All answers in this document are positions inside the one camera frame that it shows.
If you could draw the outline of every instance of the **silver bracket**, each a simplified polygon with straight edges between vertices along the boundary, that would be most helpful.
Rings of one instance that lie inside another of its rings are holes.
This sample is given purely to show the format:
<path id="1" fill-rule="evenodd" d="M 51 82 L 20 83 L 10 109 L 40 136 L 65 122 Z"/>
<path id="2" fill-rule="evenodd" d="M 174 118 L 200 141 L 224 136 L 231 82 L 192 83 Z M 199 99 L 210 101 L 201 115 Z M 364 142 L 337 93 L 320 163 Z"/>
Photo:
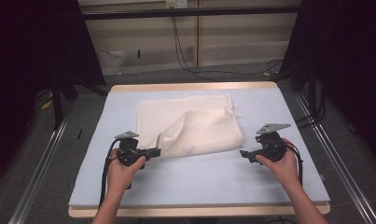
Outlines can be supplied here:
<path id="1" fill-rule="evenodd" d="M 118 136 L 115 136 L 115 139 L 122 139 L 122 138 L 132 138 L 132 137 L 138 137 L 138 133 L 133 133 L 132 131 L 128 131 L 126 133 L 121 133 Z"/>
<path id="2" fill-rule="evenodd" d="M 275 131 L 290 127 L 290 124 L 265 124 L 261 129 L 257 131 L 260 133 L 273 133 Z"/>

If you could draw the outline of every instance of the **metal bar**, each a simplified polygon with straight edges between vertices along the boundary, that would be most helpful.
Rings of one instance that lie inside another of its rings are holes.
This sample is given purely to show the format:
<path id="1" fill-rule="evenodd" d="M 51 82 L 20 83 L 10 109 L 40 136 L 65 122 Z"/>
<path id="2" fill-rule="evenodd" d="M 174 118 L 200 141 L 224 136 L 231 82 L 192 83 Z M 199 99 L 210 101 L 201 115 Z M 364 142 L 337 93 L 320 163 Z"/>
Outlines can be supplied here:
<path id="1" fill-rule="evenodd" d="M 35 196 L 37 192 L 39 191 L 40 182 L 42 178 L 44 177 L 48 169 L 49 163 L 51 161 L 51 158 L 54 154 L 54 151 L 56 150 L 60 142 L 66 123 L 72 114 L 73 107 L 74 107 L 74 102 L 70 103 L 70 105 L 68 106 L 68 111 L 66 112 L 63 122 L 59 126 L 59 129 L 53 131 L 53 135 L 51 136 L 49 140 L 49 143 L 45 149 L 45 152 L 38 166 L 36 167 L 34 175 L 31 178 L 31 181 L 27 189 L 22 195 L 18 205 L 16 206 L 13 212 L 12 217 L 10 218 L 8 222 L 9 224 L 15 224 L 15 223 L 22 224 L 27 218 L 28 212 L 30 211 L 30 208 L 34 202 Z"/>
<path id="2" fill-rule="evenodd" d="M 314 119 L 309 116 L 310 109 L 306 98 L 302 95 L 302 93 L 297 93 L 297 98 L 303 112 L 306 116 L 308 116 L 308 120 L 310 122 L 314 122 Z M 313 130 L 315 131 L 315 134 L 321 142 L 325 152 L 329 156 L 330 161 L 332 162 L 336 172 L 339 175 L 339 178 L 341 179 L 341 182 L 350 194 L 351 199 L 353 200 L 356 208 L 365 220 L 365 223 L 376 223 L 376 214 L 374 213 L 373 208 L 371 207 L 365 194 L 362 192 L 360 187 L 356 184 L 354 178 L 351 176 L 350 172 L 348 171 L 347 167 L 345 166 L 344 162 L 339 156 L 337 149 L 333 146 L 332 142 L 327 136 L 327 133 L 322 128 L 322 125 L 320 123 L 313 124 Z"/>
<path id="3" fill-rule="evenodd" d="M 327 7 L 276 6 L 276 7 L 211 7 L 177 8 L 113 12 L 86 12 L 82 15 L 62 15 L 62 17 L 83 17 L 84 20 L 113 20 L 158 17 L 220 16 L 243 14 L 313 13 L 327 10 Z"/>

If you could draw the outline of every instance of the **cloth fold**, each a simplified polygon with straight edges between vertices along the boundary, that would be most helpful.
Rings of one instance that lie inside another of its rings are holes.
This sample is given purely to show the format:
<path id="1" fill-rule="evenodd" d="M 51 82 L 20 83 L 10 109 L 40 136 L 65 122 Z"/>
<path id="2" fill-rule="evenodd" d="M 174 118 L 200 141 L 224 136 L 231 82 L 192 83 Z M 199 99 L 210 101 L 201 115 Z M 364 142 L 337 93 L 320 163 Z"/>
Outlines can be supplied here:
<path id="1" fill-rule="evenodd" d="M 240 147 L 244 141 L 228 95 L 143 101 L 137 123 L 138 147 L 158 143 L 162 157 L 220 152 Z"/>

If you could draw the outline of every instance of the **hand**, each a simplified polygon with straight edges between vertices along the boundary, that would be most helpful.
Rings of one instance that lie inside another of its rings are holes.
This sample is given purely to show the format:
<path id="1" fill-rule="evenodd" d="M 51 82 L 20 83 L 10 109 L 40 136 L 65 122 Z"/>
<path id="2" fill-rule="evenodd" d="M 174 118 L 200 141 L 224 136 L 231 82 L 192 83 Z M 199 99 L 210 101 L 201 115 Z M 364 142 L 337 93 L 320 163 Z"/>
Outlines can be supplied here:
<path id="1" fill-rule="evenodd" d="M 293 147 L 287 139 L 283 138 L 283 140 L 290 147 Z M 284 157 L 277 162 L 272 162 L 260 155 L 256 155 L 255 159 L 272 171 L 284 189 L 290 185 L 299 183 L 297 160 L 295 154 L 290 149 L 287 149 Z"/>
<path id="2" fill-rule="evenodd" d="M 117 157 L 117 149 L 111 151 L 110 158 Z M 141 157 L 131 166 L 125 166 L 121 164 L 118 159 L 114 159 L 110 162 L 107 173 L 107 193 L 106 194 L 123 194 L 124 190 L 130 186 L 135 173 L 145 163 L 145 157 Z"/>

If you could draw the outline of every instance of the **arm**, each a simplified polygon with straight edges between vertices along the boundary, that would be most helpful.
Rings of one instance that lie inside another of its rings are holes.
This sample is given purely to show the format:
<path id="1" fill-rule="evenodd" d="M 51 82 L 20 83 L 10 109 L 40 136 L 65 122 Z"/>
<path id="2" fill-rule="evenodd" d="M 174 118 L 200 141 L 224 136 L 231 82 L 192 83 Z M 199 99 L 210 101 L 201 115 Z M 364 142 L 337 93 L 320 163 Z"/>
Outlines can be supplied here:
<path id="1" fill-rule="evenodd" d="M 272 162 L 260 155 L 257 155 L 256 159 L 267 166 L 281 183 L 292 202 L 299 223 L 327 223 L 299 182 L 296 158 L 291 150 L 288 149 L 278 162 Z"/>
<path id="2" fill-rule="evenodd" d="M 115 158 L 116 156 L 117 151 L 113 149 L 110 158 Z M 130 186 L 135 173 L 144 165 L 144 163 L 145 157 L 141 157 L 135 164 L 129 167 L 124 166 L 118 160 L 111 161 L 107 173 L 108 187 L 106 195 L 94 220 L 92 221 L 93 224 L 115 223 L 118 206 L 120 205 L 124 191 Z"/>

